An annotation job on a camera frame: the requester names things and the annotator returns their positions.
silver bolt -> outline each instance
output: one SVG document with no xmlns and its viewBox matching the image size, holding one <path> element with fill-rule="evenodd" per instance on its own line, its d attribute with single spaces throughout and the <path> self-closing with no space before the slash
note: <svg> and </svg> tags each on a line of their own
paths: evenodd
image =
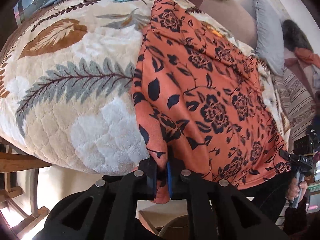
<svg viewBox="0 0 320 240">
<path fill-rule="evenodd" d="M 191 171 L 189 171 L 189 170 L 182 170 L 182 171 L 181 171 L 181 174 L 182 174 L 183 176 L 190 176 L 190 175 L 191 175 Z"/>
<path fill-rule="evenodd" d="M 99 179 L 99 180 L 97 180 L 96 183 L 95 183 L 95 185 L 96 185 L 97 187 L 103 187 L 105 184 L 106 184 L 106 181 L 103 180 L 103 179 Z"/>
<path fill-rule="evenodd" d="M 219 180 L 219 184 L 220 186 L 226 187 L 229 185 L 229 181 L 227 181 L 226 179 L 221 179 Z"/>
<path fill-rule="evenodd" d="M 141 177 L 141 176 L 143 175 L 143 171 L 137 170 L 137 171 L 135 171 L 133 174 L 134 174 L 134 176 L 136 176 L 136 177 Z"/>
</svg>

cream blanket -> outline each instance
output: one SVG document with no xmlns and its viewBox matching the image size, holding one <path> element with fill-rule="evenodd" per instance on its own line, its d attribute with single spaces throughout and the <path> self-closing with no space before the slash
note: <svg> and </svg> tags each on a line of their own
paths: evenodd
<svg viewBox="0 0 320 240">
<path fill-rule="evenodd" d="M 175 1 L 252 53 L 193 4 Z M 66 0 L 36 20 L 0 65 L 0 136 L 89 173 L 123 175 L 148 158 L 128 90 L 153 2 Z"/>
</svg>

wooden stool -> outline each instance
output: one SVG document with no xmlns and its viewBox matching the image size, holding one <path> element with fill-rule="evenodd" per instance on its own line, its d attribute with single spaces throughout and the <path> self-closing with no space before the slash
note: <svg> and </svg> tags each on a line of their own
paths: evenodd
<svg viewBox="0 0 320 240">
<path fill-rule="evenodd" d="M 50 163 L 39 160 L 38 158 L 27 155 L 25 152 L 19 151 L 19 154 L 12 154 L 12 145 L 1 140 L 2 144 L 6 145 L 6 153 L 0 152 L 0 173 L 4 172 L 4 190 L 0 190 L 0 209 L 4 207 L 12 207 L 24 220 L 18 225 L 10 228 L 8 223 L 1 223 L 1 231 L 11 234 L 7 235 L 10 239 L 21 239 L 24 234 L 29 232 L 36 224 L 38 224 L 49 210 L 46 207 L 38 209 L 37 191 L 38 191 L 38 176 L 39 168 L 49 167 Z M 22 188 L 17 186 L 11 188 L 10 172 L 31 170 L 30 176 L 30 205 L 31 215 L 26 214 L 13 200 L 13 198 L 22 195 Z M 4 217 L 0 211 L 0 220 Z"/>
</svg>

orange garment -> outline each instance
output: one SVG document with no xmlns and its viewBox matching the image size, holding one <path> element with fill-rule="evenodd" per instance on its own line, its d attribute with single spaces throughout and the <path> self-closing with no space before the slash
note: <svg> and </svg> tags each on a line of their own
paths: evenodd
<svg viewBox="0 0 320 240">
<path fill-rule="evenodd" d="M 313 64 L 316 67 L 320 68 L 320 57 L 318 54 L 314 54 L 311 50 L 304 48 L 295 48 L 294 54 L 298 59 L 300 59 L 307 65 Z"/>
<path fill-rule="evenodd" d="M 291 169 L 278 154 L 284 141 L 263 103 L 257 59 L 171 0 L 155 1 L 143 32 L 131 92 L 161 170 L 174 155 L 204 179 L 245 189 Z M 158 186 L 156 202 L 166 202 Z"/>
</svg>

black pants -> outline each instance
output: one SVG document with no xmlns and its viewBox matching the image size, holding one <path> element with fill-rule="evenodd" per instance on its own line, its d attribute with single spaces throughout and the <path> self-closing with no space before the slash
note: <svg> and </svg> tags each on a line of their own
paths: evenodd
<svg viewBox="0 0 320 240">
<path fill-rule="evenodd" d="M 276 222 L 286 201 L 285 194 L 294 177 L 293 172 L 281 173 L 255 187 L 241 190 L 271 221 Z"/>
</svg>

